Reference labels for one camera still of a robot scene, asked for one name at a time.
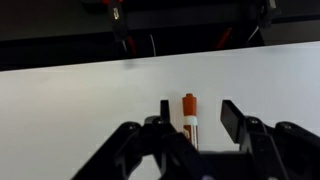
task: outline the white table surface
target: white table surface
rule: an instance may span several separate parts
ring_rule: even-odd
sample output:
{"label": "white table surface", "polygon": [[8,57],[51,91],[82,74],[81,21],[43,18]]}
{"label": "white table surface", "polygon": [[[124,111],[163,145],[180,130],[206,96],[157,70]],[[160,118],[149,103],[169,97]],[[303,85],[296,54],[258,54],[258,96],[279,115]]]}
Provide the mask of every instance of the white table surface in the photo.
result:
{"label": "white table surface", "polygon": [[[222,99],[268,125],[292,121],[320,135],[320,42],[0,73],[0,179],[68,180],[123,122],[198,97],[200,150],[236,150]],[[131,179],[159,172],[146,158]]]}

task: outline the orange marker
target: orange marker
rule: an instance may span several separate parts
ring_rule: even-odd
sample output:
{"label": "orange marker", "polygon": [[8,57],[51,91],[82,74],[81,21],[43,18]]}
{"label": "orange marker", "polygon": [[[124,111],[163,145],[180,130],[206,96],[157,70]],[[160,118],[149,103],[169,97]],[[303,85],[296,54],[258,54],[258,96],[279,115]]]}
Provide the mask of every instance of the orange marker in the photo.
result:
{"label": "orange marker", "polygon": [[187,94],[182,99],[184,125],[183,133],[191,144],[198,149],[198,119],[197,119],[197,98],[192,94]]}

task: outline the marker cap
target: marker cap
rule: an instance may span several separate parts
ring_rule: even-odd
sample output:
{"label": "marker cap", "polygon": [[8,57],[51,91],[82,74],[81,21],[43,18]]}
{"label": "marker cap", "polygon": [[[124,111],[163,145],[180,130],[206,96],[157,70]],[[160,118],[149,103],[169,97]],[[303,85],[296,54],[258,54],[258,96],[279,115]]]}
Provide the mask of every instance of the marker cap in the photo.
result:
{"label": "marker cap", "polygon": [[182,103],[184,116],[197,115],[197,98],[193,94],[188,93],[186,97],[182,98]]}

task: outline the marker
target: marker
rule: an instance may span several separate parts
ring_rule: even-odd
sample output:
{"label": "marker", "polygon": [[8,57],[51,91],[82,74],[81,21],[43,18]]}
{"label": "marker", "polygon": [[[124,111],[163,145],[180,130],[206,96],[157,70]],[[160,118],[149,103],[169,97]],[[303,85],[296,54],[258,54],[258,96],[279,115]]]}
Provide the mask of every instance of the marker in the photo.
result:
{"label": "marker", "polygon": [[189,93],[182,99],[182,103],[184,114],[183,133],[191,144],[198,149],[197,98]]}

